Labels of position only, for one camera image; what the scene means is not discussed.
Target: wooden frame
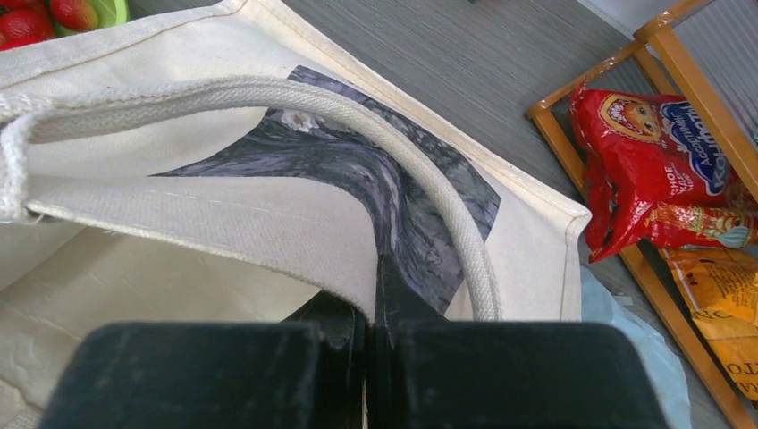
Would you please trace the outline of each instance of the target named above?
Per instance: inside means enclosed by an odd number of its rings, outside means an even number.
[[[636,33],[636,40],[631,44],[553,92],[527,111],[527,116],[535,122],[569,178],[579,190],[583,192],[585,190],[585,166],[566,132],[556,120],[552,108],[561,99],[571,94],[582,82],[594,80],[626,60],[637,62],[656,91],[677,93],[676,87],[672,85],[658,61],[648,51],[649,43],[655,48],[661,62],[682,89],[683,95],[689,99],[710,128],[713,137],[719,142],[724,154],[735,166],[735,170],[751,193],[758,196],[758,153],[747,141],[744,133],[729,114],[729,110],[697,68],[694,60],[681,46],[681,42],[678,41],[670,26],[672,22],[707,3],[709,2],[706,0],[681,2],[640,29]],[[707,345],[700,340],[689,323],[689,316],[682,313],[661,279],[651,268],[642,250],[638,246],[629,246],[624,248],[620,255],[728,421],[736,428],[755,428],[755,421],[743,405],[741,397],[722,374],[720,363],[713,360]]]

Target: cartoon face logo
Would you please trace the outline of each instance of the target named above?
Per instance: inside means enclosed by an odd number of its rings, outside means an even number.
[[[603,101],[600,116],[612,130],[632,139],[661,139],[661,121],[650,104],[640,98],[612,94]]]

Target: white canvas bag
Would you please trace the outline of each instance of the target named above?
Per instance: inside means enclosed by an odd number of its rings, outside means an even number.
[[[14,49],[0,75],[0,427],[109,322],[279,321],[319,289],[373,320],[380,254],[449,318],[581,316],[585,208],[279,0]]]

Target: bag handle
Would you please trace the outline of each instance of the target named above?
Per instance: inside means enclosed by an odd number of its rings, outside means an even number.
[[[95,137],[189,114],[241,107],[318,114],[374,141],[419,183],[450,229],[471,292],[474,318],[502,319],[498,283],[482,235],[437,166],[378,114],[329,90],[291,80],[239,76],[55,100],[6,98],[0,103],[0,122],[13,121],[0,135],[4,158],[0,221],[25,223],[31,219],[24,206],[29,196],[28,144]]]

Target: green plastic basket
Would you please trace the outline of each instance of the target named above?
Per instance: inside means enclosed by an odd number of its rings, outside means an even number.
[[[127,0],[89,0],[92,7],[97,11],[97,17],[100,19],[99,29],[107,29],[114,25],[124,24],[129,21],[129,5]],[[79,34],[80,31],[72,31],[55,24],[55,32],[58,36],[71,36]]]

